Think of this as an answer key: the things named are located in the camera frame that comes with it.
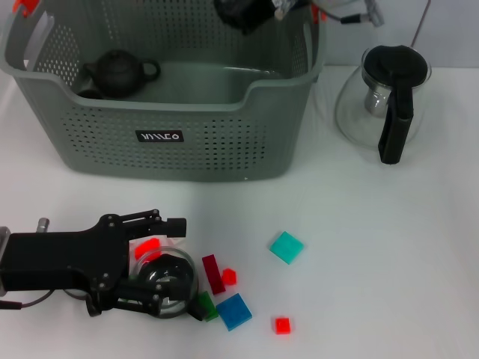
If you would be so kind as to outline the dark red long brick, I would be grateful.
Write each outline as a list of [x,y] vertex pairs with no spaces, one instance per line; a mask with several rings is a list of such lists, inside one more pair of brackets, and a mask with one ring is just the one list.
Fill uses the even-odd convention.
[[222,282],[222,276],[220,275],[215,256],[211,254],[203,257],[202,263],[204,265],[204,270],[212,293],[214,295],[223,293],[225,291],[225,286]]

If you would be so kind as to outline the red building brick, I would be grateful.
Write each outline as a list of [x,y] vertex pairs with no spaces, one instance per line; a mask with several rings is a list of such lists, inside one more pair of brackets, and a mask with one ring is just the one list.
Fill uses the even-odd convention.
[[146,253],[160,249],[160,246],[161,242],[158,238],[150,238],[135,247],[134,257],[136,260],[139,260]]

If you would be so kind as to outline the green building brick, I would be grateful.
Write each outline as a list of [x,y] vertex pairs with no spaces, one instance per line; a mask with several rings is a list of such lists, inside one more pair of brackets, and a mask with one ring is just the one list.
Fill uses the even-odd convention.
[[219,316],[216,306],[207,291],[198,294],[198,303],[201,306],[204,321],[210,322]]

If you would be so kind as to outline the dark clay teapot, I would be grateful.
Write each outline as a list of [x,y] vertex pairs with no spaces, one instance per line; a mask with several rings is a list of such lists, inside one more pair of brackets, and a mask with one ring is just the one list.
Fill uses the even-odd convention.
[[140,59],[130,52],[114,49],[82,69],[91,77],[100,93],[111,98],[126,98],[139,92],[161,74],[159,62]]

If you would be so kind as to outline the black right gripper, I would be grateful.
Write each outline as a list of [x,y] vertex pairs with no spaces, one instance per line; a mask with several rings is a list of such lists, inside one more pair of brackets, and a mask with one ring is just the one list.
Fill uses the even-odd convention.
[[282,20],[298,0],[213,0],[221,21],[250,34],[270,19]]

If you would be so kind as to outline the grey perforated storage bin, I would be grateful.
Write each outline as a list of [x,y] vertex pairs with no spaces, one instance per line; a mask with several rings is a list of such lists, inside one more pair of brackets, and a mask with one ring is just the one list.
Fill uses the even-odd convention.
[[[39,0],[7,18],[0,70],[75,171],[262,180],[291,163],[325,30],[310,5],[246,35],[213,0]],[[117,49],[158,61],[159,78],[126,99],[80,97],[83,66]]]

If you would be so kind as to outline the teal square building brick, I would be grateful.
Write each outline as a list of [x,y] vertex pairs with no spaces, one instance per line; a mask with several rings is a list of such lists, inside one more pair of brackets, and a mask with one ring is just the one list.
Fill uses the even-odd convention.
[[290,265],[305,248],[304,244],[288,232],[282,232],[269,246],[269,250],[280,260]]

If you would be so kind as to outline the blue square building brick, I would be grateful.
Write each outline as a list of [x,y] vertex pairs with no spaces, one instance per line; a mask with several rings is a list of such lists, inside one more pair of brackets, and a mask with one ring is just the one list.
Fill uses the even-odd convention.
[[252,318],[251,311],[239,293],[217,304],[216,311],[228,331],[232,331]]

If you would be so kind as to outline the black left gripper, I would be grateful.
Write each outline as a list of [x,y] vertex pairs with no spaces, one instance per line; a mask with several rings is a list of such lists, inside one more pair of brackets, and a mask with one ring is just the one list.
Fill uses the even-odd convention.
[[11,233],[0,256],[0,290],[77,289],[88,294],[91,314],[115,308],[169,318],[162,301],[172,293],[170,285],[120,282],[128,251],[118,215],[104,215],[79,232]]

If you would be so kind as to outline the glass teacup with black base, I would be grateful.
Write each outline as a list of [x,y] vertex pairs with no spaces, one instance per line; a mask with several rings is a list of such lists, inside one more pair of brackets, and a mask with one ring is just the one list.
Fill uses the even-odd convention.
[[205,320],[207,310],[198,298],[198,273],[185,251],[173,247],[149,251],[138,259],[129,278],[156,290],[146,301],[137,301],[146,314],[158,319],[188,314]]
[[85,292],[81,291],[80,289],[64,289],[63,292],[73,299],[84,302],[90,317],[95,317],[102,314],[99,290]]

